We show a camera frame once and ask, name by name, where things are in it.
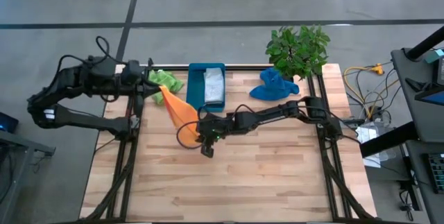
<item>blue cloth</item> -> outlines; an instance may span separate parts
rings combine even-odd
[[[276,101],[288,97],[290,93],[299,93],[299,86],[284,80],[279,71],[274,68],[268,68],[262,71],[260,78],[264,81],[265,85],[260,85],[251,90],[250,96],[254,98],[265,101]]]

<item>wooden plank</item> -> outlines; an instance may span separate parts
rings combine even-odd
[[[339,66],[327,64],[323,72],[331,110],[339,117],[350,116]],[[186,71],[175,75],[187,82]],[[258,71],[228,71],[225,111],[232,112],[241,103],[262,110],[308,96],[307,83],[296,81],[300,94],[275,102],[259,101],[248,95],[261,84]],[[186,91],[184,86],[178,96],[185,99]],[[108,103],[105,117],[123,115],[126,101],[120,98]],[[202,156],[199,150],[180,147],[166,109],[150,98],[145,101],[141,125],[127,221],[332,219],[313,125],[285,119],[260,126],[246,136],[227,137],[214,146],[213,159]],[[111,138],[101,133],[98,146]],[[115,142],[95,155],[80,217],[87,216],[109,189],[117,149]],[[364,208],[376,215],[359,146],[344,139],[339,150],[348,187]],[[340,201],[337,189],[335,195]]]

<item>green plant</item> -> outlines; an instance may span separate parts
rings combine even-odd
[[[299,34],[293,32],[293,27],[283,26],[278,31],[271,31],[265,54],[270,55],[270,61],[283,76],[298,75],[303,79],[322,74],[322,66],[328,58],[325,47],[329,41],[320,26],[301,26]]]

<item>concrete floor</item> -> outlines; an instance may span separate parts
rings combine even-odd
[[[230,21],[230,20],[353,20],[439,19],[442,0],[138,0],[134,22]],[[0,24],[125,22],[130,0],[0,0]],[[342,70],[390,60],[390,51],[413,46],[441,25],[324,26],[332,39],[327,51],[330,62]],[[158,64],[190,62],[264,63],[273,27],[132,29],[123,59]],[[26,99],[48,85],[58,58],[70,53],[79,57],[100,54],[94,43],[106,37],[117,52],[121,28],[0,30],[0,111],[20,120],[18,133],[57,147],[52,160],[31,174],[21,194],[15,223],[54,223],[77,219],[87,182],[97,131],[74,127],[38,128],[26,112]],[[67,60],[65,65],[75,64]],[[362,74],[364,91],[382,80]],[[392,87],[393,95],[397,87]],[[62,104],[102,114],[104,103],[86,96]],[[352,106],[355,116],[360,110]],[[410,121],[407,105],[399,93],[390,108],[393,126]],[[378,216],[406,221],[398,211],[398,188],[394,182],[370,178]],[[413,214],[427,223],[424,212]]]

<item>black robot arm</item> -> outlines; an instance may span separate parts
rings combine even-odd
[[[262,124],[285,118],[296,118],[304,123],[321,124],[330,139],[338,139],[342,135],[339,120],[330,117],[330,114],[324,110],[322,99],[318,97],[306,96],[299,101],[288,101],[285,104],[259,112],[253,112],[250,109],[250,111],[238,112],[237,110],[241,106],[233,113],[227,113],[227,117],[218,117],[207,113],[204,118],[199,119],[197,142],[202,143],[200,152],[203,155],[213,157],[212,146],[219,139],[224,139],[228,135],[244,135]],[[306,108],[307,113],[303,112],[301,108]]]
[[[90,56],[78,66],[58,71],[48,87],[28,99],[28,112],[41,128],[78,126],[107,130],[117,139],[127,137],[139,121],[144,99],[160,91],[159,85],[145,79],[147,72],[148,67],[141,67],[138,61],[130,60],[123,71],[116,74],[113,59]],[[64,98],[75,98],[81,94],[89,97],[100,95],[107,102],[115,101],[119,96],[133,96],[136,117],[106,119],[78,114],[58,104]]]

